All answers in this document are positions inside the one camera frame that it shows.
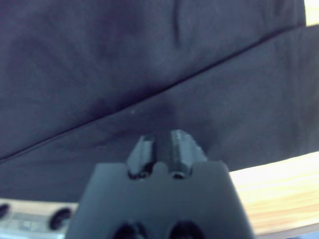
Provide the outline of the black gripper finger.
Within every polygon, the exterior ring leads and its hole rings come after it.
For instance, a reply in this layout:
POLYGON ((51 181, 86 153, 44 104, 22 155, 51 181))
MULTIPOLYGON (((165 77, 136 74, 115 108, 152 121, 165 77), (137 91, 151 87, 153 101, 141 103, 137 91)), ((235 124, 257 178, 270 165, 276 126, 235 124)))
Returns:
POLYGON ((193 165, 207 162, 208 158, 189 133, 175 129, 170 132, 171 168, 174 179, 186 179, 192 175, 193 165))
POLYGON ((156 163, 156 140, 152 135, 142 135, 127 159, 130 179, 145 179, 152 174, 156 163))

